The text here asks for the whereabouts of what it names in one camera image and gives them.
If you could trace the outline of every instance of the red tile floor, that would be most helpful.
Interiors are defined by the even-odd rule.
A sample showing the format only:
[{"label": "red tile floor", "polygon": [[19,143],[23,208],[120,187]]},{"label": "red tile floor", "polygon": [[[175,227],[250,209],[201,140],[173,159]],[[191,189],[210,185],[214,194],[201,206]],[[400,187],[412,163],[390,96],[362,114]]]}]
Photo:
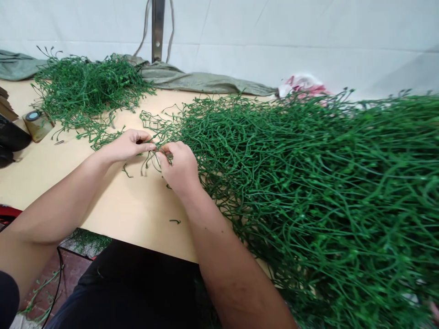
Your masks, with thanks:
[{"label": "red tile floor", "polygon": [[54,253],[49,262],[46,264],[46,267],[41,272],[39,278],[34,282],[25,301],[19,307],[19,311],[25,310],[31,304],[31,300],[35,296],[35,291],[40,288],[42,284],[53,278],[47,285],[37,292],[37,295],[33,299],[33,307],[25,314],[26,318],[30,321],[36,321],[37,323],[41,324],[44,323],[44,315],[50,309],[51,302],[53,301],[56,289],[58,287],[58,280],[61,277],[57,300],[54,304],[52,312],[49,315],[49,322],[59,308],[64,304],[66,299],[72,294],[79,278],[92,262],[88,258],[63,248],[60,248],[60,252],[64,263],[61,276],[58,274],[55,278],[53,278],[54,273],[59,271],[59,256],[58,252],[54,249]]}]

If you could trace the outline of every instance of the right hand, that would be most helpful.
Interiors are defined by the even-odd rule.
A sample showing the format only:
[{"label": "right hand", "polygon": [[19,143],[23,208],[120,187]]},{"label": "right hand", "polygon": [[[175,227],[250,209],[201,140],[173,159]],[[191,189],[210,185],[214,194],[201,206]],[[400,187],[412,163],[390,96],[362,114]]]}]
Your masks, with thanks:
[{"label": "right hand", "polygon": [[[164,153],[172,153],[172,164]],[[178,196],[187,196],[203,189],[198,178],[197,159],[185,143],[179,141],[165,144],[156,155],[163,177]]]}]

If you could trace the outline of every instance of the cable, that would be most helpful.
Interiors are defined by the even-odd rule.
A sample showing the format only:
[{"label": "cable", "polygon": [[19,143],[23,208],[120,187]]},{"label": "cable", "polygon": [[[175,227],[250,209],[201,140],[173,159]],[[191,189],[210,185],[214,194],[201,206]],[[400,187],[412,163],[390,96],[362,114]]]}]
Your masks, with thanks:
[{"label": "cable", "polygon": [[41,329],[44,329],[44,327],[46,326],[46,323],[48,322],[49,318],[50,318],[50,314],[52,313],[52,310],[54,308],[54,305],[56,303],[56,298],[58,296],[58,291],[59,291],[59,286],[61,285],[61,276],[63,274],[63,268],[64,268],[64,262],[63,262],[63,257],[61,255],[61,251],[59,249],[59,247],[56,247],[56,251],[58,251],[58,257],[59,257],[59,280],[58,280],[58,286],[56,288],[56,293],[55,293],[55,297],[54,297],[54,302],[52,303],[52,305],[50,306],[50,310],[49,313],[47,315],[46,321],[44,321],[43,326],[41,327]]},{"label": "cable", "polygon": [[144,25],[143,25],[143,37],[142,37],[142,41],[140,42],[139,48],[137,48],[136,52],[134,53],[133,56],[137,56],[137,54],[139,53],[139,50],[142,48],[143,46],[143,41],[145,41],[145,37],[146,37],[146,32],[148,31],[148,8],[150,6],[150,2],[151,0],[148,0],[148,2],[146,3],[146,7],[145,7],[145,21],[144,21]]},{"label": "cable", "polygon": [[[148,31],[148,9],[150,7],[150,2],[151,0],[148,0],[148,2],[146,2],[146,7],[145,7],[145,20],[144,20],[144,25],[143,25],[143,37],[142,37],[142,41],[140,42],[139,48],[137,48],[137,50],[134,52],[133,56],[137,56],[137,54],[139,53],[140,49],[143,46],[143,42],[145,41],[145,37],[146,37],[146,33]],[[173,0],[169,0],[170,4],[171,4],[171,20],[172,20],[172,32],[171,32],[171,36],[169,37],[169,43],[168,43],[168,54],[166,57],[166,63],[169,62],[169,58],[171,57],[171,48],[172,48],[172,41],[174,40],[174,25],[175,25],[175,19],[174,19],[174,1]]]},{"label": "cable", "polygon": [[169,43],[168,43],[168,55],[166,56],[166,63],[169,61],[169,58],[171,57],[172,41],[174,40],[174,1],[169,0],[169,2],[171,4],[172,32],[171,32],[171,37],[169,38]]}]

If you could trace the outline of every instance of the beige table surface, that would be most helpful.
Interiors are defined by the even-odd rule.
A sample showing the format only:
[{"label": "beige table surface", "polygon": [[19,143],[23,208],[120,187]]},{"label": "beige table surface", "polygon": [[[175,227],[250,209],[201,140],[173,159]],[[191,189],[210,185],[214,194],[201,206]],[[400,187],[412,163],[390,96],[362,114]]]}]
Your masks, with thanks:
[{"label": "beige table surface", "polygon": [[[0,80],[0,86],[10,95],[12,108],[20,116],[32,111],[30,104],[38,98],[30,83]],[[115,126],[117,129],[123,125],[143,129],[139,119],[142,110],[159,114],[174,104],[181,107],[182,102],[191,103],[196,96],[199,93],[158,90],[156,96],[147,95],[141,101],[135,114],[118,112]],[[22,119],[15,123],[24,127]],[[60,145],[54,145],[51,135],[49,133],[39,144],[32,142],[25,150],[16,153],[15,159],[20,159],[19,162],[0,169],[0,203],[24,210],[93,153],[87,139],[77,140],[74,131],[61,133],[59,139],[64,143]],[[138,156],[128,162],[126,169],[134,178],[128,178],[121,171],[123,163],[110,168],[81,227],[196,262],[182,205],[152,166],[147,170],[147,177],[140,175],[144,159],[145,156]],[[171,219],[181,223],[170,222]]]}]

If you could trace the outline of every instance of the white backdrop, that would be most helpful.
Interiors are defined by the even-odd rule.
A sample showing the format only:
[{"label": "white backdrop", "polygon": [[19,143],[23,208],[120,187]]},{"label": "white backdrop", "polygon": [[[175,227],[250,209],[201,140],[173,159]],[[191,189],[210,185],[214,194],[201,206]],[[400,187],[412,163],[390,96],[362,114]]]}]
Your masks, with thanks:
[{"label": "white backdrop", "polygon": [[[0,49],[133,54],[146,0],[0,0]],[[439,91],[439,0],[174,0],[170,63],[278,86],[310,73],[357,97]],[[163,59],[171,34],[166,2]],[[150,26],[139,56],[151,58]]]}]

